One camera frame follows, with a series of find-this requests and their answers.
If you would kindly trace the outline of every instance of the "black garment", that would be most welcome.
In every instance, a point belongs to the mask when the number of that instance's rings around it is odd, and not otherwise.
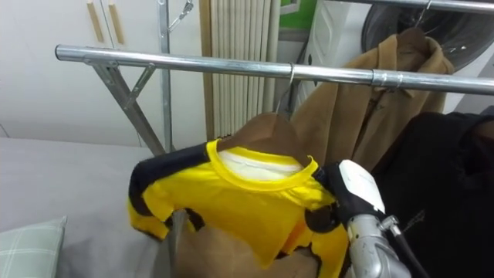
[[[494,277],[494,141],[472,133],[489,120],[420,114],[372,171],[431,277]]]

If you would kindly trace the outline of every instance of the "bed sheet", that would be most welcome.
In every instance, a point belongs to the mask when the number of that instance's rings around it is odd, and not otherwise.
[[[57,277],[152,277],[159,243],[133,230],[142,147],[0,138],[0,231],[68,216]]]

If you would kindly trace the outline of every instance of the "white radiator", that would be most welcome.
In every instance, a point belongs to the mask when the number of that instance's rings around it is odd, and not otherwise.
[[[211,0],[213,57],[275,61],[280,0]],[[272,111],[274,80],[213,74],[215,137],[235,133],[257,114]]]

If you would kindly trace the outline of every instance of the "hanger hook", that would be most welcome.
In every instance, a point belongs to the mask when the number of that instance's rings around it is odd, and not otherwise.
[[[290,67],[292,68],[291,72],[290,72],[290,81],[289,81],[289,84],[288,84],[288,87],[291,87],[292,84],[293,84],[293,77],[295,76],[295,64],[290,62]]]
[[[279,108],[281,107],[281,102],[283,101],[285,96],[287,96],[290,93],[290,89],[292,88],[292,85],[293,85],[293,77],[295,76],[295,64],[293,62],[289,62],[289,64],[290,64],[290,67],[292,68],[290,70],[290,81],[289,81],[288,87],[286,88],[285,93],[283,93],[283,95],[278,100],[278,105],[276,105],[276,109],[275,109],[276,113],[279,113]]]
[[[424,14],[425,14],[425,11],[428,11],[431,8],[431,4],[432,4],[432,0],[429,0],[429,2],[427,3],[427,6],[425,6],[425,9],[422,9],[422,12],[418,16],[418,20],[415,23],[415,28],[417,28],[418,25],[420,24],[420,22],[422,21],[422,18],[424,17]]]
[[[157,0],[157,3],[159,5],[164,5],[164,1],[165,0]],[[184,19],[184,17],[187,16],[189,14],[189,12],[191,12],[191,10],[194,8],[194,3],[192,1],[193,0],[187,0],[185,2],[185,6],[182,9],[181,14],[178,15],[178,17],[176,19],[174,19],[173,22],[171,22],[171,24],[168,26],[168,28],[161,33],[161,37],[165,37],[167,35],[166,33],[171,33],[171,31],[173,31],[175,29],[175,27],[177,27],[178,23],[180,23]]]

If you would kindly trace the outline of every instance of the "yellow shirt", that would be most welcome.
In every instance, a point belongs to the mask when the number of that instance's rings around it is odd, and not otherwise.
[[[347,248],[344,229],[340,226],[314,237],[304,220],[306,209],[315,210],[334,202],[313,177],[319,170],[317,163],[311,160],[301,171],[275,181],[246,179],[223,164],[216,151],[217,142],[138,164],[130,181],[131,225],[163,239],[168,231],[163,222],[171,213],[192,209],[207,225],[247,242],[263,267],[269,266],[280,251],[290,254],[297,246],[312,243],[313,251],[318,251],[315,254],[322,255],[321,277],[324,273],[329,273],[325,277],[336,277]],[[240,147],[229,151],[257,161],[296,163],[291,157]]]

